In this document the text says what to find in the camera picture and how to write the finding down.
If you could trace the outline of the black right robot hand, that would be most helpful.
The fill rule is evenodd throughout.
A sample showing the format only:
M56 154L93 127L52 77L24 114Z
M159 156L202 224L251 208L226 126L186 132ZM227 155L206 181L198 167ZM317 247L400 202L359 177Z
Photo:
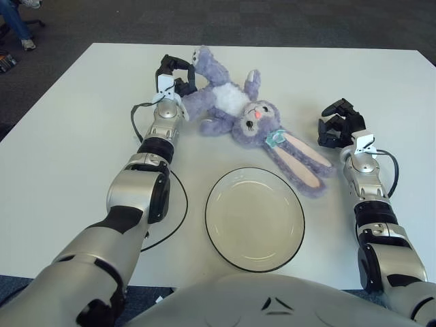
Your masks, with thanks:
M318 121L317 143L323 147L335 149L352 145L352 134L366 129L363 116L344 98L324 109L322 116L331 116L327 121Z

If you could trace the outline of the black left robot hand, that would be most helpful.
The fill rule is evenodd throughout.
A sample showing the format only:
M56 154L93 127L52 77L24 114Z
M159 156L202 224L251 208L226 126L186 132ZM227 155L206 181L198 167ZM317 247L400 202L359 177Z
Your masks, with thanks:
M182 78L175 78L174 70L186 70L187 82ZM156 91L164 95L177 94L180 97L196 92L195 69L193 64L166 54L161 60L161 65L155 73Z

